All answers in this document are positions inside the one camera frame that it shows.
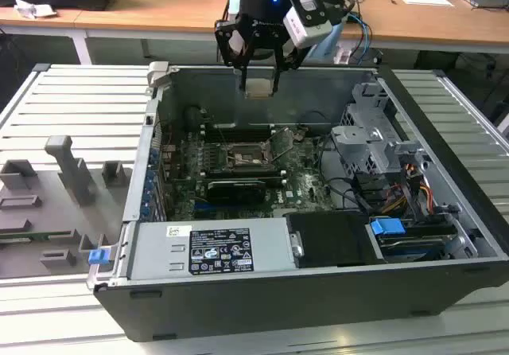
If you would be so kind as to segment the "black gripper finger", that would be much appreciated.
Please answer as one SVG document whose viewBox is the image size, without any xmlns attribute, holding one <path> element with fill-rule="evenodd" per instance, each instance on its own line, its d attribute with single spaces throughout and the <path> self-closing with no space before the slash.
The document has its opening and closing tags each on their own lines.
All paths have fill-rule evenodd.
<svg viewBox="0 0 509 355">
<path fill-rule="evenodd" d="M 234 21 L 217 21 L 215 37 L 224 64 L 240 71 L 239 89 L 244 92 L 247 66 L 255 50 L 253 19 L 238 15 Z"/>
<path fill-rule="evenodd" d="M 272 92 L 277 92 L 281 73 L 298 69 L 307 56 L 307 48 L 299 49 L 293 47 L 290 52 L 285 55 L 283 51 L 283 38 L 278 33 L 273 33 L 272 38 L 275 58 L 272 76 Z"/>
</svg>

